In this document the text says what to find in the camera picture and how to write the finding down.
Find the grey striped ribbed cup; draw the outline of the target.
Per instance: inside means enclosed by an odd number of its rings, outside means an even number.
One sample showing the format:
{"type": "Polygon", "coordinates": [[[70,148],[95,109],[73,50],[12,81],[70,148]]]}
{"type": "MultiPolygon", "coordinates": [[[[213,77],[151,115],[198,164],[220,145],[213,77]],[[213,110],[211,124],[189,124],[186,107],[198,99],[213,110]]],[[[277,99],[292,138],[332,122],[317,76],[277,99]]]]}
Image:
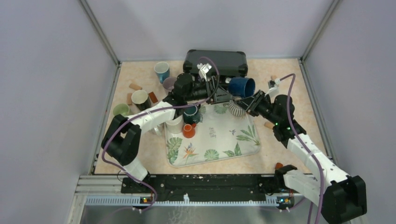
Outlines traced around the grey striped ribbed cup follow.
{"type": "Polygon", "coordinates": [[[246,111],[238,106],[234,101],[226,102],[223,106],[225,106],[234,117],[240,118],[246,115],[246,111]]]}

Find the dark blue mug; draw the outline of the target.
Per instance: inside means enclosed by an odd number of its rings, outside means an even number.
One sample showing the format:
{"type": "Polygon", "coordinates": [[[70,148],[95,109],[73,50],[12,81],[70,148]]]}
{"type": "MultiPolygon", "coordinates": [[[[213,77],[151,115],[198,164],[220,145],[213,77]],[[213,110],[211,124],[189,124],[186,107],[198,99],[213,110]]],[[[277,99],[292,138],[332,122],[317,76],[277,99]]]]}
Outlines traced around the dark blue mug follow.
{"type": "Polygon", "coordinates": [[[228,84],[228,92],[237,97],[247,98],[255,93],[255,80],[246,77],[233,77],[228,84]]]}

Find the lilac purple mug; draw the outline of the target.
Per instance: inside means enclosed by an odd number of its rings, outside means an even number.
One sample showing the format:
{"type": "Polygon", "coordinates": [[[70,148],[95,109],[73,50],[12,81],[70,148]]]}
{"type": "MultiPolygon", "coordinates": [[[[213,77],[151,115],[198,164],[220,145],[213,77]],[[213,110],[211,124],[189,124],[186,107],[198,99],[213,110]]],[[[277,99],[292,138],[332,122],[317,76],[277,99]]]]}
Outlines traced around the lilac purple mug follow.
{"type": "Polygon", "coordinates": [[[174,84],[177,81],[176,77],[168,77],[163,82],[163,88],[166,93],[171,92],[174,89],[174,84]]]}

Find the light blue dotted mug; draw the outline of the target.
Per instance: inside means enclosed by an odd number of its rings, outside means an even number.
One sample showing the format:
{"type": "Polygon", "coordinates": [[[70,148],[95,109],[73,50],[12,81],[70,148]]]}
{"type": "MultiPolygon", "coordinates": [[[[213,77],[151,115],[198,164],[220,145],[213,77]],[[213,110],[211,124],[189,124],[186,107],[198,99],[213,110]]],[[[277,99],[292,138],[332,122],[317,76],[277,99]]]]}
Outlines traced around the light blue dotted mug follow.
{"type": "Polygon", "coordinates": [[[170,66],[167,62],[158,62],[154,66],[154,71],[161,84],[170,77],[170,66]]]}

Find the black glossy mug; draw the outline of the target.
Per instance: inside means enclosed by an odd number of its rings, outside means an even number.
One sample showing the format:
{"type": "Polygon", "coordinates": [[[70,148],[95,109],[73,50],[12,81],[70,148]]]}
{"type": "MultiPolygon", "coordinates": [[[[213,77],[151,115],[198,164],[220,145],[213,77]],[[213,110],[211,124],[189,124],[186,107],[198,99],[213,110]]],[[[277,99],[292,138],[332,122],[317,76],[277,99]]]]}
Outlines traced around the black glossy mug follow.
{"type": "Polygon", "coordinates": [[[151,101],[145,90],[137,90],[131,96],[132,103],[136,105],[139,111],[151,108],[151,101]]]}

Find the light green mug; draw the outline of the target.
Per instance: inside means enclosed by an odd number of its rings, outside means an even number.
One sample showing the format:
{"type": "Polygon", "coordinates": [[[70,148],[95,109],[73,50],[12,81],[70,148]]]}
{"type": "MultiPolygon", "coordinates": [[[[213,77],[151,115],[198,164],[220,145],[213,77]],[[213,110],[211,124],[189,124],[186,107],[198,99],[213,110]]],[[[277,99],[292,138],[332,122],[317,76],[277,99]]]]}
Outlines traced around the light green mug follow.
{"type": "Polygon", "coordinates": [[[127,104],[118,104],[113,108],[113,116],[117,115],[122,115],[122,116],[128,116],[130,115],[130,107],[127,104]]]}

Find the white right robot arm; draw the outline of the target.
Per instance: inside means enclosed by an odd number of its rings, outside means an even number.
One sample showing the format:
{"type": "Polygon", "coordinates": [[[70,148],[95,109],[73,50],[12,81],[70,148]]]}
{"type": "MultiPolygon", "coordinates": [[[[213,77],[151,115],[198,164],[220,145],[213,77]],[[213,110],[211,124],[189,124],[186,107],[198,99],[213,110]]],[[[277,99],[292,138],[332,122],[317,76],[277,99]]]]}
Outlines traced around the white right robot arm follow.
{"type": "Polygon", "coordinates": [[[294,119],[295,107],[290,95],[278,95],[274,101],[264,92],[235,100],[251,116],[262,116],[274,126],[275,138],[296,155],[314,175],[309,178],[292,165],[275,172],[274,187],[279,192],[295,190],[318,207],[330,224],[341,224],[367,213],[366,184],[360,176],[351,176],[337,167],[310,139],[294,119]]]}

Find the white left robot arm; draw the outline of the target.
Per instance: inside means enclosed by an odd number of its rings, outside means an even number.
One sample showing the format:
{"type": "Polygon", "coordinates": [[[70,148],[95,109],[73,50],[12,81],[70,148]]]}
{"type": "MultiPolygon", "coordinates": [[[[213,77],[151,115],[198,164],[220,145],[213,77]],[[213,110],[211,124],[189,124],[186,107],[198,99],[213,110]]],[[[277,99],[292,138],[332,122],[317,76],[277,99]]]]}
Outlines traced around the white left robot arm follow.
{"type": "Polygon", "coordinates": [[[176,77],[174,88],[157,105],[127,117],[116,115],[101,142],[103,153],[116,160],[115,166],[132,179],[139,193],[149,189],[149,172],[137,158],[141,135],[154,127],[181,116],[187,108],[202,103],[222,103],[234,99],[228,84],[221,84],[218,75],[199,81],[189,73],[176,77]]]}

